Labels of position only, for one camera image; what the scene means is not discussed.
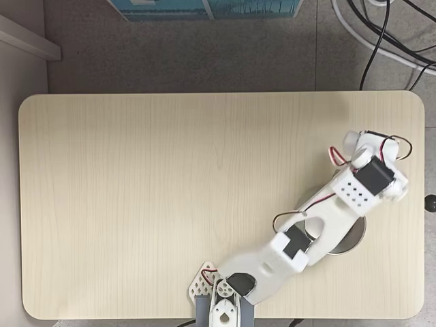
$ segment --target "white cable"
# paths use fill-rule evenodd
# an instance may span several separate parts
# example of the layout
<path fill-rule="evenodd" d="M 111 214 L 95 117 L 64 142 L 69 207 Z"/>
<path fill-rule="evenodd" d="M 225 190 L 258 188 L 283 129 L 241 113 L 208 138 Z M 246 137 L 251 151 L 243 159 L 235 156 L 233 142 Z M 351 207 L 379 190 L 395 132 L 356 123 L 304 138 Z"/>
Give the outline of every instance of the white cable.
<path fill-rule="evenodd" d="M 375 5 L 377 7 L 386 7 L 385 0 L 368 0 L 371 5 Z"/>
<path fill-rule="evenodd" d="M 336 17 L 339 19 L 339 22 L 342 24 L 342 26 L 354 37 L 357 41 L 359 41 L 361 44 L 366 46 L 367 48 L 374 50 L 375 45 L 368 42 L 366 39 L 364 39 L 362 36 L 357 34 L 355 30 L 352 29 L 351 26 L 348 25 L 348 23 L 345 21 L 344 17 L 342 17 L 342 13 L 339 10 L 337 0 L 331 0 L 334 13 L 336 14 Z M 423 70 L 424 66 L 418 65 L 417 63 L 414 63 L 410 60 L 407 60 L 406 58 L 403 58 L 402 56 L 399 56 L 397 54 L 394 54 L 392 52 L 389 52 L 385 49 L 378 48 L 377 53 L 384 55 L 385 57 L 394 59 L 395 61 L 398 61 L 399 63 L 402 63 L 403 65 L 406 65 L 410 68 L 417 69 L 417 70 Z M 424 73 L 436 76 L 436 71 L 432 69 L 426 69 Z"/>

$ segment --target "wood grain surface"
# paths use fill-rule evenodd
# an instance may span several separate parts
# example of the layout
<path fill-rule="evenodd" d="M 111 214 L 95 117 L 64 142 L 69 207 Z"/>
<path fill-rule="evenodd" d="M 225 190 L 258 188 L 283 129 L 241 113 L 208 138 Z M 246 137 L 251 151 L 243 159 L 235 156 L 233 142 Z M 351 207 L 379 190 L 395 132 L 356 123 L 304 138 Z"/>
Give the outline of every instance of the wood grain surface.
<path fill-rule="evenodd" d="M 424 300 L 424 107 L 406 91 L 38 95 L 19 113 L 22 297 L 39 319 L 192 317 L 204 261 L 273 237 L 348 130 L 408 138 L 399 203 L 256 317 L 406 318 Z"/>

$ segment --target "wall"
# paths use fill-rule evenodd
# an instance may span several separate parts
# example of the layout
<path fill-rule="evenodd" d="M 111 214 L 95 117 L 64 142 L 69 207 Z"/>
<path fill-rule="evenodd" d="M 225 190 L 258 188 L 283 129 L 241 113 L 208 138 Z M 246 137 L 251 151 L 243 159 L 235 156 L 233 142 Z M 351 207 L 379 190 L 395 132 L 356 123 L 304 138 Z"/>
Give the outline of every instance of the wall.
<path fill-rule="evenodd" d="M 44 35 L 42 0 L 1 0 L 0 14 Z M 0 326 L 52 326 L 29 317 L 21 301 L 17 113 L 47 93 L 46 62 L 0 42 Z"/>
<path fill-rule="evenodd" d="M 0 0 L 0 15 L 44 37 L 42 0 Z"/>

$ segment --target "red wire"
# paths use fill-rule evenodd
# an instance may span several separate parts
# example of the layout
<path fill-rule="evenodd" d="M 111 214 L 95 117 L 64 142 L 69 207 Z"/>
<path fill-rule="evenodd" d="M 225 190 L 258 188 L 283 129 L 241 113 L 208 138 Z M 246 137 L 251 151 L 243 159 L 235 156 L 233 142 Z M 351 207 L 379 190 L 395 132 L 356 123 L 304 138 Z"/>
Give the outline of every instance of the red wire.
<path fill-rule="evenodd" d="M 328 148 L 328 150 L 329 150 L 329 152 L 333 158 L 334 164 L 336 166 L 343 166 L 347 163 L 347 160 L 345 160 L 345 158 L 342 156 L 342 154 L 340 154 L 338 149 L 336 149 L 334 146 L 331 146 L 330 148 Z M 342 161 L 342 163 L 338 163 L 335 156 L 338 157 Z"/>
<path fill-rule="evenodd" d="M 202 269 L 202 271 L 200 272 L 200 274 L 203 276 L 203 278 L 204 278 L 204 280 L 210 285 L 210 286 L 213 286 L 213 282 L 211 282 L 210 280 L 209 280 L 209 278 L 206 276 L 206 274 L 204 273 L 204 272 L 208 272 L 208 273 L 215 273 L 215 272 L 217 272 L 218 271 L 218 269 L 209 269 L 209 268 L 204 268 L 204 269 Z"/>
<path fill-rule="evenodd" d="M 312 202 L 306 209 L 304 209 L 304 211 L 308 211 L 312 206 L 315 206 L 316 204 L 318 204 L 320 202 L 323 202 L 327 199 L 330 199 L 334 195 L 336 195 L 336 193 L 328 194 L 327 196 L 324 196 L 323 198 L 320 198 L 319 200 Z"/>
<path fill-rule="evenodd" d="M 387 140 L 389 140 L 390 138 L 392 138 L 392 136 L 388 136 L 387 138 L 385 138 L 381 144 L 380 144 L 380 148 L 379 148 L 379 156 L 380 156 L 380 160 L 381 162 L 384 162 L 384 156 L 383 156 L 383 147 L 384 144 L 386 143 Z"/>

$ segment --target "black knob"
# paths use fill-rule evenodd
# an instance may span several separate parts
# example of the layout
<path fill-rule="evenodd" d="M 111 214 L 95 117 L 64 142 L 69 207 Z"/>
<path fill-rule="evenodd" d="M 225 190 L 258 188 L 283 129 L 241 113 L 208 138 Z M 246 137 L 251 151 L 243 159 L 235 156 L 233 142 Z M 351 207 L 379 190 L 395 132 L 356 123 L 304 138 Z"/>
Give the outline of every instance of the black knob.
<path fill-rule="evenodd" d="M 425 197 L 425 210 L 430 213 L 436 213 L 436 195 L 429 194 Z"/>

